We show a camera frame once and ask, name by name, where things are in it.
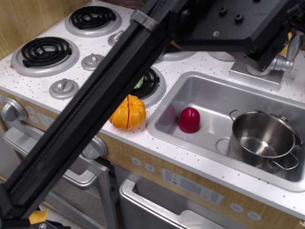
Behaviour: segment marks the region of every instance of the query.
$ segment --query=faucet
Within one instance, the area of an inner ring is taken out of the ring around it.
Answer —
[[[284,73],[292,70],[302,45],[303,33],[296,31],[288,44],[286,57],[278,55],[262,72],[248,64],[236,61],[230,70],[229,78],[277,91],[281,88]]]

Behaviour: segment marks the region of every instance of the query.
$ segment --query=black coil burner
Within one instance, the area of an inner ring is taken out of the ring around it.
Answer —
[[[144,75],[141,87],[133,89],[131,95],[137,96],[139,99],[144,98],[156,90],[159,82],[160,78],[157,76],[156,72],[150,68]]]
[[[96,29],[115,19],[113,11],[102,6],[82,7],[70,17],[72,24],[80,30]]]
[[[182,52],[182,51],[172,44],[169,44],[164,51],[164,53],[176,53],[176,52]]]
[[[23,65],[29,67],[49,66],[72,54],[69,43],[58,37],[36,38],[26,43],[21,54]]]

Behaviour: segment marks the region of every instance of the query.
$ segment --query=stove knob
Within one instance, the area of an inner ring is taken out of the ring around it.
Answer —
[[[109,38],[108,38],[108,44],[110,46],[114,46],[116,44],[116,42],[118,42],[118,40],[123,36],[124,34],[124,31],[119,31],[118,33],[114,34],[114,35],[111,35]]]
[[[81,155],[87,159],[97,159],[108,152],[106,144],[98,137],[94,136]]]
[[[78,85],[73,80],[62,79],[56,81],[49,88],[50,96],[54,99],[69,99],[78,91]]]
[[[1,117],[8,122],[15,120],[24,120],[27,117],[26,111],[23,107],[12,98],[5,98],[3,100],[3,109]]]
[[[104,56],[91,53],[91,55],[86,56],[84,59],[82,59],[81,66],[83,69],[93,72],[103,59]]]

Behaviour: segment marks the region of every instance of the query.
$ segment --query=orange toy pumpkin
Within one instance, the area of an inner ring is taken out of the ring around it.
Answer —
[[[137,96],[128,95],[109,121],[121,130],[134,130],[140,127],[146,119],[145,104]]]

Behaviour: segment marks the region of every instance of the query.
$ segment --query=toy food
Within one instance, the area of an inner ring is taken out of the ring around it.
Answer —
[[[109,121],[121,130],[134,130],[140,127],[145,119],[144,102],[137,96],[129,94],[110,116]]]
[[[200,114],[192,108],[185,108],[180,115],[179,128],[188,134],[195,133],[200,129]]]

